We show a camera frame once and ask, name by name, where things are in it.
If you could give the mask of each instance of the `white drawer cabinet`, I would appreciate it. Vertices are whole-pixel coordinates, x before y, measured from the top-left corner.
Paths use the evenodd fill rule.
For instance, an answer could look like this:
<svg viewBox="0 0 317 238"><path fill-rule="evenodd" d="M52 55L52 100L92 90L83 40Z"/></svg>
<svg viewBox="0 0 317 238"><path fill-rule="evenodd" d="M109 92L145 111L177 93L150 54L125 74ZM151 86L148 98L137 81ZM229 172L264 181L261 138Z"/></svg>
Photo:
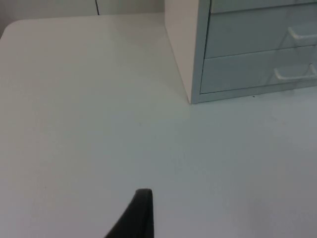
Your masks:
<svg viewBox="0 0 317 238"><path fill-rule="evenodd" d="M211 12L227 12L317 2L317 0L212 0Z"/></svg>
<svg viewBox="0 0 317 238"><path fill-rule="evenodd" d="M235 2L165 0L189 101L316 86L317 2L243 0L242 8Z"/></svg>
<svg viewBox="0 0 317 238"><path fill-rule="evenodd" d="M317 4L212 14L205 58L314 45Z"/></svg>

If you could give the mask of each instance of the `white desk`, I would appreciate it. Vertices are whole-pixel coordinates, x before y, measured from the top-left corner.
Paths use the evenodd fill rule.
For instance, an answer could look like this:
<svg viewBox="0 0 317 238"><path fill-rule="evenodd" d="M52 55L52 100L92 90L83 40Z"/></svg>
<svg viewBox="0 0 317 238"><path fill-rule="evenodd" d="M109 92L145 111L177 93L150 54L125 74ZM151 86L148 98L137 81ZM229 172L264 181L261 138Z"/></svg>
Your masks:
<svg viewBox="0 0 317 238"><path fill-rule="evenodd" d="M317 89L189 105L161 14L0 40L0 235L102 238L137 188L157 238L316 238Z"/></svg>

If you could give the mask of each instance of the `white wall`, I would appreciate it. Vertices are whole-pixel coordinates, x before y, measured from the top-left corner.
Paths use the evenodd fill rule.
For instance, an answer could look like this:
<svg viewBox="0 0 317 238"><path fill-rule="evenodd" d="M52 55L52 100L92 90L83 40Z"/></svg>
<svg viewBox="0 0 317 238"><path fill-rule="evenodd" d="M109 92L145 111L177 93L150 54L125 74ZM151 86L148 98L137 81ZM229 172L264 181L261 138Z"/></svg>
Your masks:
<svg viewBox="0 0 317 238"><path fill-rule="evenodd" d="M0 34L21 19L96 15L94 0L0 0Z"/></svg>
<svg viewBox="0 0 317 238"><path fill-rule="evenodd" d="M100 14L164 11L164 0L98 0ZM21 19L97 15L95 0L0 0L0 36Z"/></svg>
<svg viewBox="0 0 317 238"><path fill-rule="evenodd" d="M100 14L163 12L164 0L98 0Z"/></svg>

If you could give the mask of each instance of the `cabinet side panel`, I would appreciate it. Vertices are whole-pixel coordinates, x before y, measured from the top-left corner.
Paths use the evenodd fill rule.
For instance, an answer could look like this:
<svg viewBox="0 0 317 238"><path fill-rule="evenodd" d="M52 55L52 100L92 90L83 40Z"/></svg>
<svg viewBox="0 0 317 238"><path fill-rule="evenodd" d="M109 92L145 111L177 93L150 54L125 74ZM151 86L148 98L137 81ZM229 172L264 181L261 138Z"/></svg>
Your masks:
<svg viewBox="0 0 317 238"><path fill-rule="evenodd" d="M165 0L165 26L189 101L192 98L199 0Z"/></svg>

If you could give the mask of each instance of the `white drawer handle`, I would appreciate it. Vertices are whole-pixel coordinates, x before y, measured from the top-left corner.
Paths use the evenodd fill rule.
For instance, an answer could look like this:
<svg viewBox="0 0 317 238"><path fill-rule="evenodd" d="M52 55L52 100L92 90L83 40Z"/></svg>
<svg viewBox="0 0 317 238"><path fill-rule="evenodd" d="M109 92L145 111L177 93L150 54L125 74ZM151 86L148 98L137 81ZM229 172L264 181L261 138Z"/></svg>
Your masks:
<svg viewBox="0 0 317 238"><path fill-rule="evenodd" d="M295 77L285 77L282 76L278 69L275 68L274 69L274 73L275 73L275 77L279 80L287 80L287 81L292 81L292 80L304 80L304 79L317 79L317 71L315 69L315 67L313 66L313 64L309 65L309 69L312 71L312 75L304 75L304 76L295 76Z"/></svg>
<svg viewBox="0 0 317 238"><path fill-rule="evenodd" d="M308 40L308 39L317 39L317 34L313 35L298 35L292 27L288 28L288 33L295 39L295 40Z"/></svg>

